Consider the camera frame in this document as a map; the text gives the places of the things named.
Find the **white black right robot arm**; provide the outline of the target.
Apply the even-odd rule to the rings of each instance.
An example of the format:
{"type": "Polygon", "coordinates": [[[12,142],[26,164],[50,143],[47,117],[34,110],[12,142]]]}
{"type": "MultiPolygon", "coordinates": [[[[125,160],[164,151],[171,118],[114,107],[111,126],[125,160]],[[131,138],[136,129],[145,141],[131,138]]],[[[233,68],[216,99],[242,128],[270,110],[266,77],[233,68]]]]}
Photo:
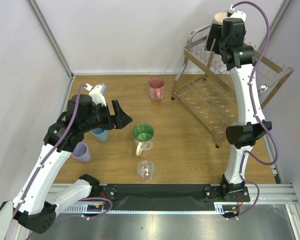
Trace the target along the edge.
{"type": "Polygon", "coordinates": [[[258,97],[254,67],[257,59],[254,48],[244,44],[246,34],[242,18],[218,13],[212,21],[206,50],[220,55],[232,79],[237,107],[237,122],[226,128],[230,144],[227,169],[220,184],[220,197],[232,201],[245,190],[245,169],[249,152],[256,141],[272,129],[266,121],[258,97]]]}

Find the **clear glass cup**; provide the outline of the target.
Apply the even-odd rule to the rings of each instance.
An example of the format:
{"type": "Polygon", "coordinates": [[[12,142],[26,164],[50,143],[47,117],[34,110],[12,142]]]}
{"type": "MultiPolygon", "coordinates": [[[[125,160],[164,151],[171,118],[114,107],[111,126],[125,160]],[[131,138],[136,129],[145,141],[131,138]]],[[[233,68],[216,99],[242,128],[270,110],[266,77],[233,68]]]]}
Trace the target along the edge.
{"type": "Polygon", "coordinates": [[[150,160],[143,160],[137,166],[137,174],[144,181],[150,181],[156,174],[156,166],[150,160]]]}

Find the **cream patterned ceramic mug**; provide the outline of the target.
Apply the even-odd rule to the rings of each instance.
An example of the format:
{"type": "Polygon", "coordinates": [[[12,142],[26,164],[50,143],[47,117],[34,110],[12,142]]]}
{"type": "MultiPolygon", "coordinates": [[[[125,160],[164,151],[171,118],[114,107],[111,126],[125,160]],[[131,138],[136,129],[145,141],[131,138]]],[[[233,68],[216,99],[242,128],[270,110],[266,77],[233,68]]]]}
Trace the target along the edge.
{"type": "Polygon", "coordinates": [[[222,26],[224,19],[227,19],[229,16],[226,12],[218,12],[214,15],[212,23],[215,25],[222,26]]]}

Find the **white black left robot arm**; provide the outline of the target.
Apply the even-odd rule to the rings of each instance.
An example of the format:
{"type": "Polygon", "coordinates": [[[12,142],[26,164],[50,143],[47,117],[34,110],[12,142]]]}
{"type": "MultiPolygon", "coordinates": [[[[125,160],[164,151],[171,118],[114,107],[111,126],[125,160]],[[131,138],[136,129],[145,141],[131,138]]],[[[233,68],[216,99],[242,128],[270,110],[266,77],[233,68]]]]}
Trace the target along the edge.
{"type": "Polygon", "coordinates": [[[111,103],[114,114],[110,114],[105,97],[100,93],[74,95],[68,101],[67,110],[48,128],[36,165],[23,188],[13,200],[0,206],[0,240],[5,238],[12,220],[42,234],[67,207],[81,199],[92,201],[99,197],[100,183],[88,174],[57,194],[48,192],[85,133],[97,128],[122,129],[133,121],[118,100],[111,103]]]}

